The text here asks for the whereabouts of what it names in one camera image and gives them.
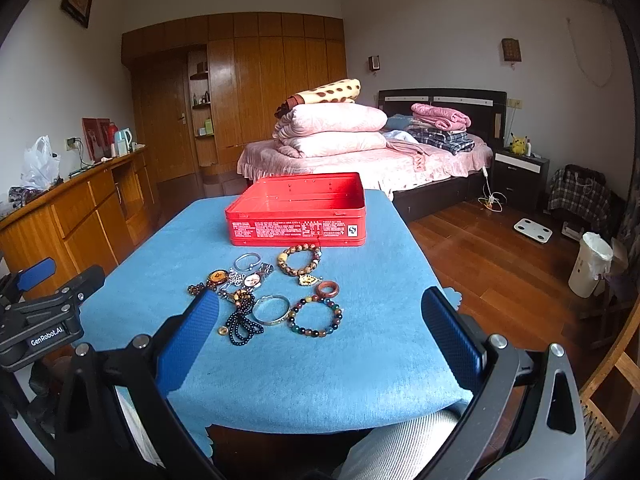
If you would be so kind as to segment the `amber pendant dark beads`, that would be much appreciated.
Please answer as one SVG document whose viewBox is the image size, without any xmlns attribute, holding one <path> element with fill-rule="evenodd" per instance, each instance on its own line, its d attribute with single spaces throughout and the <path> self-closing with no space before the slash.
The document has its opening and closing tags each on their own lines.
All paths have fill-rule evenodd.
<svg viewBox="0 0 640 480">
<path fill-rule="evenodd" d="M 230 272 L 227 270 L 215 270 L 208 274 L 205 282 L 189 285 L 186 291 L 191 296 L 198 296 L 205 289 L 216 292 L 219 297 L 227 296 L 226 289 L 229 285 Z"/>
</svg>

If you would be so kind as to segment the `wide silver bangle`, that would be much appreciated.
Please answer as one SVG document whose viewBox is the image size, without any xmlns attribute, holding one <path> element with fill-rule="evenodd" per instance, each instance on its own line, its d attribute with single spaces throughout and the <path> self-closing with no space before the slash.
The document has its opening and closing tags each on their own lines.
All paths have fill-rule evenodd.
<svg viewBox="0 0 640 480">
<path fill-rule="evenodd" d="M 291 303 L 282 295 L 267 295 L 258 298 L 252 309 L 254 320 L 262 326 L 276 326 L 288 318 Z"/>
</svg>

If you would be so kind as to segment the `silver wristwatch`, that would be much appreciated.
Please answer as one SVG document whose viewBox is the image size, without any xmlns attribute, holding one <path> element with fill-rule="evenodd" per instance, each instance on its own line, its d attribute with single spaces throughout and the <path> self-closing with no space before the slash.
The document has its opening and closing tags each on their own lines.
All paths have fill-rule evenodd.
<svg viewBox="0 0 640 480">
<path fill-rule="evenodd" d="M 273 266 L 270 263 L 259 263 L 250 273 L 246 274 L 242 279 L 242 286 L 246 289 L 255 289 L 262 286 L 262 283 L 273 272 Z"/>
</svg>

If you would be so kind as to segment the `thin silver bangle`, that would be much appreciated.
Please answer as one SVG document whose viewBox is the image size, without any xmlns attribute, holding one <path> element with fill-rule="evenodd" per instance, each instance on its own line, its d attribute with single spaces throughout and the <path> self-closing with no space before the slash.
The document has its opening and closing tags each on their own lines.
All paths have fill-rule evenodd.
<svg viewBox="0 0 640 480">
<path fill-rule="evenodd" d="M 262 264 L 262 257 L 257 252 L 244 252 L 233 261 L 233 269 L 240 273 L 252 273 Z"/>
</svg>

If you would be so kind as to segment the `gold pendant charm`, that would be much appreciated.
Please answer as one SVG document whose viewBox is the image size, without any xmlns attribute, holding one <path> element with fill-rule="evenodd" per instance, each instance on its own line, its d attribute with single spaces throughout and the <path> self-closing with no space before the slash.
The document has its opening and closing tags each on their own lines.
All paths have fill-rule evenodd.
<svg viewBox="0 0 640 480">
<path fill-rule="evenodd" d="M 300 274 L 297 279 L 300 286 L 314 286 L 322 282 L 321 276 L 312 274 Z"/>
</svg>

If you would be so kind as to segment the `white plastic bag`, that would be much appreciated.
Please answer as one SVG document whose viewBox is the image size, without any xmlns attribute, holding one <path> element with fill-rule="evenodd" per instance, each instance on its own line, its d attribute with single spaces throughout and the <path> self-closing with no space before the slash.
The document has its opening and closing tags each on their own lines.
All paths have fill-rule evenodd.
<svg viewBox="0 0 640 480">
<path fill-rule="evenodd" d="M 60 158 L 52 150 L 50 138 L 40 136 L 24 151 L 21 186 L 47 191 L 60 176 Z"/>
</svg>

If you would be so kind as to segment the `blue table cloth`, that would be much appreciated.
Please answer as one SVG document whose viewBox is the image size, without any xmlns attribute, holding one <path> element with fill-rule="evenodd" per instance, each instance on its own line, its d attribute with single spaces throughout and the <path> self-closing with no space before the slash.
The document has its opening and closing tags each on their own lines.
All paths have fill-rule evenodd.
<svg viewBox="0 0 640 480">
<path fill-rule="evenodd" d="M 84 302 L 85 341 L 117 349 L 155 333 L 190 304 L 188 287 L 242 254 L 230 242 L 223 198 L 198 200 L 156 232 Z M 399 424 L 471 401 L 421 315 L 436 275 L 385 194 L 366 195 L 367 238 L 325 247 L 318 275 L 343 312 L 273 271 L 256 290 L 264 330 L 236 346 L 210 333 L 169 402 L 203 451 L 210 426 L 263 434 L 333 434 Z"/>
</svg>

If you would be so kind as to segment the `wooden chair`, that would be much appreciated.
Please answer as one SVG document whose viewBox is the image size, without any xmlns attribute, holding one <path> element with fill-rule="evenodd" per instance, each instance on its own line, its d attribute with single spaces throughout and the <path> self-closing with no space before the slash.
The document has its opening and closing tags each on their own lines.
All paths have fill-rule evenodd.
<svg viewBox="0 0 640 480">
<path fill-rule="evenodd" d="M 627 352 L 639 331 L 639 300 L 610 350 L 580 389 L 588 470 L 599 465 L 620 438 L 631 398 L 639 394 L 639 364 Z"/>
</svg>

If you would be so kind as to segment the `white electric kettle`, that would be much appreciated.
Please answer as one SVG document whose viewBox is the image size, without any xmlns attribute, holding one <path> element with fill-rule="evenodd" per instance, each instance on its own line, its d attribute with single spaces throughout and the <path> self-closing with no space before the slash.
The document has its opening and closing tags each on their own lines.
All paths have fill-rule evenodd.
<svg viewBox="0 0 640 480">
<path fill-rule="evenodd" d="M 118 156 L 125 156 L 132 152 L 132 133 L 129 128 L 116 131 L 114 141 Z"/>
</svg>

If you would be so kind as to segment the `black nightstand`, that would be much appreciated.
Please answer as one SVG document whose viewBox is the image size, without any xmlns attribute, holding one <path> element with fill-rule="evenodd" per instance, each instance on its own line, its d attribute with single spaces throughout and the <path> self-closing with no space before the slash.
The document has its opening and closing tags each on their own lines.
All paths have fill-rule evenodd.
<svg viewBox="0 0 640 480">
<path fill-rule="evenodd" d="M 509 207 L 534 212 L 546 188 L 550 162 L 543 157 L 499 150 L 491 166 L 491 185 Z"/>
</svg>

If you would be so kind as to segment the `red metal tin box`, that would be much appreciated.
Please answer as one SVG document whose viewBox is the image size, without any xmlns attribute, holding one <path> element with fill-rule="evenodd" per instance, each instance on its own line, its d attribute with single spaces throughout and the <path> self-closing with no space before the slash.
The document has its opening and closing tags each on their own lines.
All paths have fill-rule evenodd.
<svg viewBox="0 0 640 480">
<path fill-rule="evenodd" d="M 224 211 L 235 246 L 361 246 L 367 207 L 360 175 L 292 174 L 263 177 Z"/>
</svg>

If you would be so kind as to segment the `plaid bag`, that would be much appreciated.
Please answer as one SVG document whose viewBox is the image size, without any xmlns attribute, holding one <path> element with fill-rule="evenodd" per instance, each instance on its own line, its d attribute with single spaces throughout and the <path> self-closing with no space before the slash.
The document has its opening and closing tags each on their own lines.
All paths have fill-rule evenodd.
<svg viewBox="0 0 640 480">
<path fill-rule="evenodd" d="M 608 229 L 611 190 L 600 172 L 576 165 L 555 171 L 550 183 L 548 209 L 578 217 L 596 233 Z"/>
</svg>

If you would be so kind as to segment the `bed with pink cover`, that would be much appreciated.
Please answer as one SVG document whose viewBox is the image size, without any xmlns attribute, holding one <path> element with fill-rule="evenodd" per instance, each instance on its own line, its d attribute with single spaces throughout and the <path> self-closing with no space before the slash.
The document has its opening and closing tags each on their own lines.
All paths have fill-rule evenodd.
<svg viewBox="0 0 640 480">
<path fill-rule="evenodd" d="M 247 180 L 281 174 L 356 172 L 367 190 L 380 190 L 410 222 L 472 200 L 483 193 L 484 170 L 501 148 L 506 130 L 504 91 L 456 88 L 392 89 L 378 92 L 378 107 L 386 115 L 408 114 L 414 103 L 449 105 L 471 118 L 475 148 L 456 156 L 421 145 L 420 152 L 392 148 L 324 157 L 297 158 L 278 151 L 273 140 L 247 144 L 236 172 Z"/>
</svg>

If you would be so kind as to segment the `plaid folded clothes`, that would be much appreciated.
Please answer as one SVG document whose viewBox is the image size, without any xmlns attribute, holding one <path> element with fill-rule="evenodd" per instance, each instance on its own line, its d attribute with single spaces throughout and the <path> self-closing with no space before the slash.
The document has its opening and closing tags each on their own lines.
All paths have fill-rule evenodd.
<svg viewBox="0 0 640 480">
<path fill-rule="evenodd" d="M 466 132 L 449 132 L 435 128 L 408 128 L 407 131 L 419 143 L 440 148 L 451 155 L 467 153 L 475 148 L 474 140 Z"/>
</svg>

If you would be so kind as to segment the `pink folded clothes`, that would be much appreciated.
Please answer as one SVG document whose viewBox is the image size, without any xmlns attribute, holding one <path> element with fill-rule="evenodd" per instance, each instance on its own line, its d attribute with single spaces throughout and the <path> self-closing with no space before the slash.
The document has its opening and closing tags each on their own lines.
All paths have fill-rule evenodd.
<svg viewBox="0 0 640 480">
<path fill-rule="evenodd" d="M 458 110 L 449 107 L 438 107 L 424 103 L 411 105 L 413 117 L 426 122 L 439 130 L 465 130 L 471 125 L 471 119 Z"/>
</svg>

